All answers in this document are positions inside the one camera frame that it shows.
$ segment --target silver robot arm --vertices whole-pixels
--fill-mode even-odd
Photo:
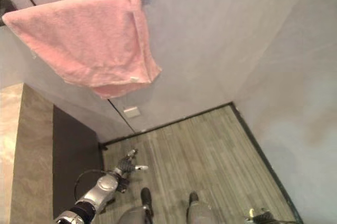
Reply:
[[[120,159],[113,171],[100,177],[96,185],[77,200],[74,207],[60,214],[55,222],[57,224],[90,224],[114,198],[116,190],[120,192],[126,190],[129,181],[123,177],[124,174],[148,169],[147,166],[132,164],[132,159],[136,154],[137,150],[132,150]]]

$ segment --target gray wood-grain floor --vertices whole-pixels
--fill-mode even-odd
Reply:
[[[124,211],[141,204],[143,187],[152,192],[155,223],[185,223],[192,190],[220,223],[243,223],[250,208],[262,207],[278,219],[294,220],[230,106],[114,143],[104,152],[105,167],[112,169],[132,148],[139,149],[136,163],[150,169],[133,174],[127,192],[118,193],[95,223],[117,223]]]

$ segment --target towel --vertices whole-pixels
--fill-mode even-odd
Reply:
[[[63,0],[6,13],[3,21],[64,81],[103,99],[148,86],[161,71],[141,0]]]

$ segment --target wall outlet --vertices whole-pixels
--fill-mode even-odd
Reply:
[[[124,112],[125,116],[129,119],[141,115],[138,107],[136,107],[136,106],[127,108],[123,112]]]

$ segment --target black hook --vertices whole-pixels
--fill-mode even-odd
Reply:
[[[4,26],[5,23],[2,21],[2,16],[7,12],[16,11],[16,7],[11,0],[0,0],[0,26]]]

